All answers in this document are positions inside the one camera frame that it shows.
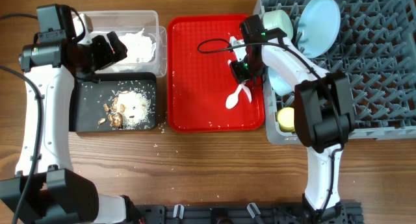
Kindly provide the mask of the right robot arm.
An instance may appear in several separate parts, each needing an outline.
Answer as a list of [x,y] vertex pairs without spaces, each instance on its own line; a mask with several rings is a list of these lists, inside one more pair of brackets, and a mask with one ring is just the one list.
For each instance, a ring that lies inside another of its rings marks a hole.
[[293,45],[288,33],[291,21],[268,29],[260,16],[245,18],[239,25],[242,39],[229,42],[237,59],[229,66],[235,81],[256,82],[265,69],[276,71],[294,94],[294,128],[307,149],[308,180],[304,205],[318,218],[340,203],[340,160],[355,117],[348,77],[330,73],[314,64]]

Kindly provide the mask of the white napkin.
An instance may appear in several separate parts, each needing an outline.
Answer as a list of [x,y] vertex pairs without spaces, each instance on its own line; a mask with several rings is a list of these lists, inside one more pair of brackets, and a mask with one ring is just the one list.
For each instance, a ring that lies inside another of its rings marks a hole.
[[136,33],[118,33],[117,36],[127,47],[127,58],[121,64],[137,64],[151,62],[156,50],[156,43],[145,35],[144,29]]

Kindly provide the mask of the food scraps and rice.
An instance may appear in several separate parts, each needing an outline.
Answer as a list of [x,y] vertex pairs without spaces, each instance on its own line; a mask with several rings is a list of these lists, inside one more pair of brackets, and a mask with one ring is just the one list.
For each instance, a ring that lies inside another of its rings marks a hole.
[[153,103],[150,97],[139,91],[117,92],[103,103],[104,116],[97,121],[97,128],[109,124],[112,130],[148,130],[153,127]]

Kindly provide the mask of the yellow cup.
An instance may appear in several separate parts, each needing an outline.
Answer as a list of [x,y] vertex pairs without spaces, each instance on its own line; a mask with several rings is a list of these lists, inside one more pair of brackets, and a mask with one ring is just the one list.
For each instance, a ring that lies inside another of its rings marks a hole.
[[294,108],[285,107],[276,113],[276,121],[282,132],[294,132]]

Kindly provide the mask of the light blue bowl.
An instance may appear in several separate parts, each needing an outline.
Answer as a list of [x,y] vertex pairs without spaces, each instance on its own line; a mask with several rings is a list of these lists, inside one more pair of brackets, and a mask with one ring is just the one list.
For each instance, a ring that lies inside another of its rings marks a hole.
[[272,89],[278,96],[284,96],[293,92],[293,89],[283,79],[283,77],[271,67],[268,68],[268,79]]

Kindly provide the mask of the green bowl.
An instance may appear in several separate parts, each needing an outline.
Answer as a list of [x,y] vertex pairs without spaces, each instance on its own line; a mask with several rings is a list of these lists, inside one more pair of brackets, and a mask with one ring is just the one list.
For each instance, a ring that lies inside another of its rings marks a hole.
[[266,30],[279,28],[292,40],[294,29],[288,14],[283,10],[274,10],[263,14],[263,25]]

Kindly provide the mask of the light blue plate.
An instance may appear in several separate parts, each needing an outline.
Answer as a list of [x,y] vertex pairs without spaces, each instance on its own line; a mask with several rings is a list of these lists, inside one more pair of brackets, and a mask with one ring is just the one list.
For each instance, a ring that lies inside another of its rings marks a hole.
[[298,23],[298,48],[307,58],[323,55],[334,44],[340,30],[341,13],[334,0],[310,0]]

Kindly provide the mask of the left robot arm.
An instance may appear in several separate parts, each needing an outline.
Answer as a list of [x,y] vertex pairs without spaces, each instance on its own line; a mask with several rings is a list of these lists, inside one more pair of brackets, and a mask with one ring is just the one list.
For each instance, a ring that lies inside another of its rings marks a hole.
[[86,30],[75,30],[80,15],[70,6],[40,6],[36,17],[40,32],[23,48],[16,72],[27,90],[23,149],[14,177],[1,181],[1,200],[24,223],[135,222],[127,196],[98,194],[74,172],[68,140],[75,83],[123,60],[127,48],[114,32],[84,42]]

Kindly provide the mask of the white plastic spoon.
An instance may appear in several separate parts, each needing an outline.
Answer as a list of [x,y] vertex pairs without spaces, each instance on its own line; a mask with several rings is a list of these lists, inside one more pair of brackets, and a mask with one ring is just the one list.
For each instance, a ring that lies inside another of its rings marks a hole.
[[244,86],[243,84],[239,84],[236,90],[227,97],[226,99],[227,109],[232,109],[237,105],[237,103],[239,102],[239,94],[241,90],[243,89],[243,86]]

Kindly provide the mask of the white plastic fork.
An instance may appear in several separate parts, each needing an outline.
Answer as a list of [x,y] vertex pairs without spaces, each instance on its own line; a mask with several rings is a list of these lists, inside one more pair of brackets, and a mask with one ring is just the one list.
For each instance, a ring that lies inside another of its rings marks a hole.
[[242,90],[244,91],[244,93],[246,94],[246,96],[248,98],[248,101],[251,103],[252,102],[252,94],[251,94],[251,91],[250,91],[249,87],[247,87],[245,85],[245,83],[241,83],[240,86],[241,86]]

